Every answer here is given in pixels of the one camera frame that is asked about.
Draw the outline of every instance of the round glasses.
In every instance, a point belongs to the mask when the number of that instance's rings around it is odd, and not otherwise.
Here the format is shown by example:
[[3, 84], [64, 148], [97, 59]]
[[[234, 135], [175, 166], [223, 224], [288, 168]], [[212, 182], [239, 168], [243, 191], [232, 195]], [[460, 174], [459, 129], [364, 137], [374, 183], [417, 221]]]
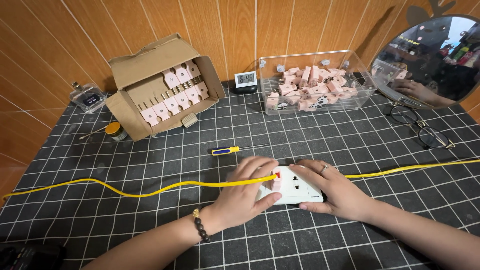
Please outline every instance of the round glasses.
[[409, 107], [402, 105], [394, 106], [390, 111], [390, 116], [398, 123], [413, 124], [420, 128], [417, 132], [418, 138], [424, 145], [425, 150], [431, 148], [445, 148], [452, 149], [455, 144], [450, 141], [438, 129], [427, 126], [423, 121], [419, 121], [418, 114]]

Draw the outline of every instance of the cardboard box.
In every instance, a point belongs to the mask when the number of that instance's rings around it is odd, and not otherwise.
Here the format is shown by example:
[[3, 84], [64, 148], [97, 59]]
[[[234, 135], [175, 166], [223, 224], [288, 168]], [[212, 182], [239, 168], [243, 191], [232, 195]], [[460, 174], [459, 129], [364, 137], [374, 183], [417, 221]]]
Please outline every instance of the cardboard box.
[[[161, 94], [169, 91], [169, 88], [160, 73], [190, 59], [198, 66], [210, 97], [191, 105], [177, 115], [171, 115], [165, 121], [158, 118], [160, 124], [151, 127], [140, 114], [138, 104], [144, 107], [145, 102], [150, 108], [153, 106], [150, 100], [156, 104], [155, 97], [163, 101]], [[225, 97], [210, 58], [200, 56], [178, 33], [151, 43], [134, 55], [115, 57], [109, 64], [118, 92], [109, 97], [106, 104], [134, 141], [180, 127], [184, 123], [188, 127], [198, 121], [197, 113], [210, 108], [220, 98]]]

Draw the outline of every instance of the screwdriver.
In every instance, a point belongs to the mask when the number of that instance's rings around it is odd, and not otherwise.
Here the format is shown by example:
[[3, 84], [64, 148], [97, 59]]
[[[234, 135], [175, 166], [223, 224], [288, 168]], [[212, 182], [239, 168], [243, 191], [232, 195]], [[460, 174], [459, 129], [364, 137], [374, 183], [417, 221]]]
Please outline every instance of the screwdriver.
[[248, 147], [220, 147], [220, 148], [215, 148], [212, 150], [212, 156], [220, 156], [220, 155], [226, 155], [226, 154], [231, 154], [238, 152], [240, 150], [246, 150], [246, 149], [251, 149], [251, 148], [256, 148], [256, 147], [264, 147], [264, 146], [269, 146], [270, 144], [264, 144], [264, 145], [254, 145], [254, 146], [248, 146]]

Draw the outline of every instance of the wooden wall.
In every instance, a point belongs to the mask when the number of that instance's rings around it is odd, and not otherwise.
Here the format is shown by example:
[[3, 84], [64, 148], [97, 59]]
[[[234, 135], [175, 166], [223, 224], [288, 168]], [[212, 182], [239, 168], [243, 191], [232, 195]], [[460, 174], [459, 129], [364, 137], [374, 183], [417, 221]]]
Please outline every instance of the wooden wall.
[[[108, 60], [180, 33], [222, 81], [259, 57], [352, 49], [369, 65], [428, 0], [2, 0], [0, 164], [29, 164], [69, 102], [69, 83], [115, 90]], [[447, 13], [480, 17], [478, 0]], [[480, 91], [464, 107], [480, 121]]]

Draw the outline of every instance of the beaded bracelet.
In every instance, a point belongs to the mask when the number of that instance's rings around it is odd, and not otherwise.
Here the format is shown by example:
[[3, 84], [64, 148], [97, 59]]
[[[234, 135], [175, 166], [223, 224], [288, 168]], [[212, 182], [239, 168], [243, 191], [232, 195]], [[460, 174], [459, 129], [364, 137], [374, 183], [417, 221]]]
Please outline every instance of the beaded bracelet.
[[202, 225], [202, 220], [198, 218], [200, 215], [201, 208], [202, 207], [199, 206], [195, 208], [195, 210], [193, 211], [193, 217], [195, 218], [195, 226], [197, 227], [198, 234], [202, 237], [202, 240], [205, 243], [210, 243], [211, 239], [208, 236], [207, 232], [204, 230], [204, 226]]

